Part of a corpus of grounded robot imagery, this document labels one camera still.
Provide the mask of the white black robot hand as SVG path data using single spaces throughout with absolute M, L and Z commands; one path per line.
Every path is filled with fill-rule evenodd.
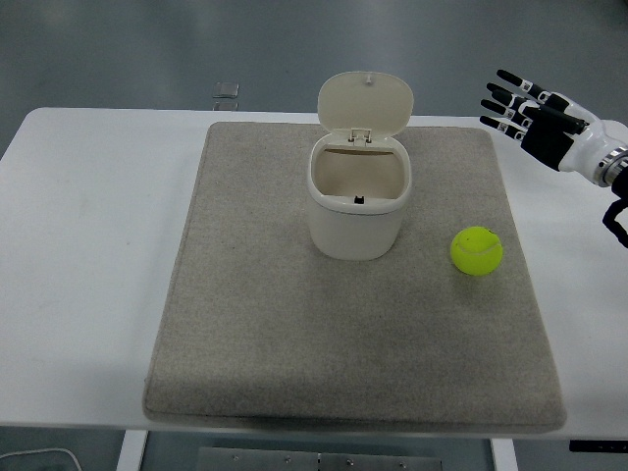
M 488 83 L 481 105 L 494 114 L 480 122 L 517 142 L 540 163 L 557 172 L 576 172 L 600 187 L 621 194 L 627 184 L 627 143 L 613 138 L 593 112 L 509 71 L 497 76 L 515 92 Z

